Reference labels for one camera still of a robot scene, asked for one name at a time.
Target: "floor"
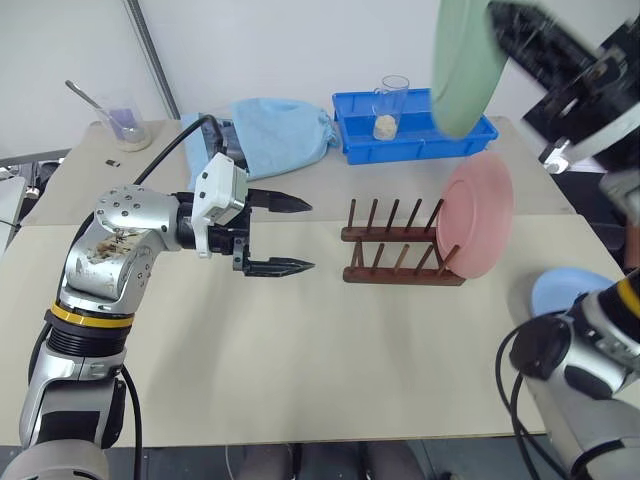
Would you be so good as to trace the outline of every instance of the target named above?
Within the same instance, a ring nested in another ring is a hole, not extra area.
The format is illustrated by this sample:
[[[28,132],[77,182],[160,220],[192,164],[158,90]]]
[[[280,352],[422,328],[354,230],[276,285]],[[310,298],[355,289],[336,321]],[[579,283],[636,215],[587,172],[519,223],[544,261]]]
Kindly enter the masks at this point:
[[[538,439],[550,450],[545,436]],[[424,480],[440,480],[445,472],[455,473],[460,480],[528,478],[512,437],[411,440],[407,444],[418,460]],[[307,460],[303,455],[304,468],[299,480],[358,480],[355,468],[357,443],[317,443],[308,448],[313,455]],[[0,447],[0,472],[19,451],[19,448]],[[107,456],[112,480],[132,478],[132,449],[113,448],[107,451]],[[557,478],[535,453],[532,456],[541,479]],[[230,466],[236,477],[242,458],[243,447],[230,447]],[[227,473],[224,447],[146,448],[144,462],[143,478],[148,480],[231,478]]]

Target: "light blue towel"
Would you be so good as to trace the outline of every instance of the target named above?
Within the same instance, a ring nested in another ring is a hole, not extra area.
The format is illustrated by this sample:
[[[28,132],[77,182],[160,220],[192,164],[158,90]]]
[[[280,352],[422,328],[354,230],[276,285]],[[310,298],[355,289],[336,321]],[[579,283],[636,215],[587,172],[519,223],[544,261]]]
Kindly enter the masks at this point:
[[[306,102],[250,98],[231,112],[252,180],[315,163],[338,143],[327,112]]]

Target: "beige table surface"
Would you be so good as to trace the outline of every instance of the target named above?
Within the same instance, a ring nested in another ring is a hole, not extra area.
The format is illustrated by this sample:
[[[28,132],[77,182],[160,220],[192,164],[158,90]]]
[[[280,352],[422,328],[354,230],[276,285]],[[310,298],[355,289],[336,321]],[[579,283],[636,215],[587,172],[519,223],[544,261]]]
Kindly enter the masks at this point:
[[[317,264],[282,279],[245,278],[229,257],[160,256],[127,343],[145,445],[510,433],[493,360],[528,317],[533,279],[557,266],[621,277],[582,217],[530,215],[515,217],[498,265],[461,287],[345,284],[341,226],[256,223],[253,258]],[[18,443],[29,352],[74,231],[25,227],[0,262],[0,444]],[[540,234],[550,231],[553,245]],[[395,260],[391,247],[383,263]],[[407,265],[421,253],[412,248]],[[640,383],[622,398],[640,407]],[[519,412],[543,429],[528,394]],[[118,445],[132,443],[128,405]]]
[[[508,165],[515,193],[516,214],[575,213],[571,204],[525,145],[511,122],[504,117],[491,121],[500,136],[489,144]],[[117,150],[100,125],[91,125],[53,175],[42,199],[23,220],[23,225],[74,225],[86,217],[96,198],[116,185],[131,183],[179,132],[177,121],[151,122],[153,143],[140,152]],[[110,167],[107,159],[120,162]],[[371,200],[380,199],[376,218],[389,215],[394,198],[400,199],[398,218],[408,217],[417,198],[423,199],[421,215],[428,216],[447,179],[464,158],[411,162],[348,165],[341,150],[329,149],[319,163],[285,175],[258,180],[254,188],[279,190],[313,205],[312,212],[299,215],[269,214],[257,209],[255,220],[326,221],[344,220],[352,198],[362,201],[356,218],[366,219]],[[186,189],[189,182],[184,147],[180,145],[148,178],[145,185],[160,192]]]

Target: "green plate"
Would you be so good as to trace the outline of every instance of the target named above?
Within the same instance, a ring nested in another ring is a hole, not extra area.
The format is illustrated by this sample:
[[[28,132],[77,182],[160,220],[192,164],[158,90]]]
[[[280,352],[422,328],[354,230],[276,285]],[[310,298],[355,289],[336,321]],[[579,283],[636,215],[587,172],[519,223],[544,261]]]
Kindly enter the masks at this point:
[[[465,137],[478,123],[507,56],[498,47],[486,10],[489,0],[442,0],[431,87],[438,129]]]

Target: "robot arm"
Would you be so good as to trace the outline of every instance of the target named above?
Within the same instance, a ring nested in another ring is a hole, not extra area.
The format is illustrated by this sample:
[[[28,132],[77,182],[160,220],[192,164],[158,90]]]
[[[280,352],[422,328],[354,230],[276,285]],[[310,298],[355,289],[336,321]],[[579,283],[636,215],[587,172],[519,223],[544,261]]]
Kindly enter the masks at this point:
[[[569,478],[640,478],[640,410],[612,396],[640,374],[640,270],[565,314],[530,320],[510,353]]]
[[[40,346],[20,418],[26,450],[3,479],[49,478],[43,472],[53,471],[59,477],[52,478],[75,478],[73,471],[106,478],[100,450],[111,447],[122,429],[126,388],[118,376],[125,341],[161,252],[195,248],[203,258],[232,255],[233,269],[247,276],[279,277],[313,267],[290,258],[250,260],[252,207],[311,209],[283,193],[247,188],[246,171],[221,153],[196,182],[195,195],[125,185],[98,199],[45,314],[51,332]],[[44,457],[50,470],[42,470]]]

